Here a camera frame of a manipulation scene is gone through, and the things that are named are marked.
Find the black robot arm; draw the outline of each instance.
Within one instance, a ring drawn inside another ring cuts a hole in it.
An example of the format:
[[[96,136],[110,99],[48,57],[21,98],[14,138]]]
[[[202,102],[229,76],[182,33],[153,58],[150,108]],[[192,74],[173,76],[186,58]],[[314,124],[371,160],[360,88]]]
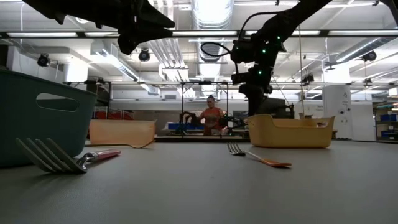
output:
[[[63,24],[67,15],[94,22],[97,28],[113,27],[120,36],[120,51],[131,54],[138,44],[172,37],[174,22],[148,0],[24,0],[45,17]]]
[[[264,94],[272,93],[271,77],[278,53],[285,51],[283,42],[292,35],[297,26],[329,2],[331,0],[302,0],[293,8],[277,13],[250,39],[239,38],[234,41],[231,60],[235,63],[254,62],[248,72],[237,73],[231,77],[233,84],[244,83],[239,87],[239,92],[248,98],[249,116],[256,114],[264,100]]]

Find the silver fork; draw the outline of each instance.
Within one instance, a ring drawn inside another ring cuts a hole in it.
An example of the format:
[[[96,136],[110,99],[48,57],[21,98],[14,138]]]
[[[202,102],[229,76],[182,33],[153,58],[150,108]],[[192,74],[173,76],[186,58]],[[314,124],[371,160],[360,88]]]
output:
[[[85,166],[87,162],[99,161],[121,153],[119,150],[89,152],[75,162],[75,160],[68,156],[68,154],[52,139],[46,140],[52,146],[55,153],[40,139],[36,139],[35,141],[30,138],[26,139],[26,141],[33,146],[34,150],[19,138],[16,139],[16,143],[22,149],[22,152],[24,152],[38,168],[51,173],[84,174],[87,172],[87,167]]]
[[[227,147],[228,147],[229,152],[233,156],[246,156],[246,154],[248,154],[252,157],[255,157],[258,161],[260,161],[266,165],[272,166],[272,167],[286,167],[286,166],[292,165],[289,162],[276,162],[276,161],[272,161],[270,159],[263,159],[252,152],[242,151],[241,148],[238,146],[238,144],[236,144],[236,142],[227,142]]]

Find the fork handle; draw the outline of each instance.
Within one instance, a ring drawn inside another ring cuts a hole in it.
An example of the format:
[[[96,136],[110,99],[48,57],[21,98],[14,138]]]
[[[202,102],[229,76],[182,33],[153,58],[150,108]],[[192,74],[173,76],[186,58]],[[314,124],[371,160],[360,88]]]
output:
[[[84,155],[84,157],[90,157],[88,162],[95,162],[100,161],[102,159],[106,159],[109,157],[117,156],[121,153],[120,150],[110,149],[104,151],[97,151],[97,152],[89,152]]]

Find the cable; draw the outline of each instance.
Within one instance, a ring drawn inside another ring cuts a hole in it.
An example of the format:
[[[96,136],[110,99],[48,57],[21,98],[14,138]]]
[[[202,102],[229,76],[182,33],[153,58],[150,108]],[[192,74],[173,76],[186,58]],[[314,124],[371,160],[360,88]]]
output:
[[[283,10],[283,11],[276,11],[276,12],[258,12],[258,13],[254,13],[253,15],[249,16],[246,21],[244,21],[243,26],[241,28],[241,31],[239,31],[239,35],[238,35],[238,40],[241,39],[242,37],[242,33],[243,33],[243,29],[246,26],[246,24],[249,22],[249,20],[255,16],[261,16],[261,15],[273,15],[273,14],[278,14],[280,12],[287,12],[289,9],[287,10]]]
[[[213,55],[213,54],[207,52],[205,49],[203,49],[203,47],[204,47],[205,45],[208,45],[208,44],[213,44],[213,45],[219,46],[219,47],[223,48],[226,52],[223,53],[223,54],[220,54],[220,55]],[[205,54],[207,54],[207,55],[209,55],[209,56],[212,56],[212,57],[223,57],[223,56],[225,56],[225,55],[228,55],[228,54],[231,54],[231,53],[232,53],[232,51],[231,51],[230,49],[228,49],[228,48],[225,47],[224,45],[219,44],[219,43],[216,43],[216,42],[204,42],[203,44],[201,44],[200,50],[201,50],[203,53],[205,53]],[[236,62],[234,62],[234,64],[235,64],[235,71],[236,71],[236,74],[239,74],[238,64],[237,64]]]
[[[286,96],[285,96],[285,94],[284,94],[283,90],[282,90],[282,89],[280,89],[280,87],[279,87],[279,84],[278,84],[278,82],[276,81],[276,79],[275,79],[275,77],[274,77],[274,75],[273,75],[273,74],[272,74],[272,78],[274,79],[274,81],[275,81],[275,84],[276,84],[276,86],[278,87],[278,89],[279,89],[280,93],[281,93],[281,94],[284,96],[284,98],[285,98],[285,100],[286,100],[287,104],[288,104],[288,105],[290,105],[290,103],[289,103],[289,101],[287,100],[287,98],[286,98]]]

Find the woman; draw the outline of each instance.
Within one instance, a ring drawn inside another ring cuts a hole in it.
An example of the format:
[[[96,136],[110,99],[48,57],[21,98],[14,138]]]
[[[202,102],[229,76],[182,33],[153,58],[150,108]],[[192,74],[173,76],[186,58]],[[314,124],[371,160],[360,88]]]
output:
[[[215,135],[221,133],[221,126],[219,125],[219,120],[224,116],[223,110],[215,107],[215,99],[213,95],[210,95],[207,98],[207,108],[204,112],[199,116],[199,120],[205,118],[205,130],[203,135],[211,136],[212,133]]]

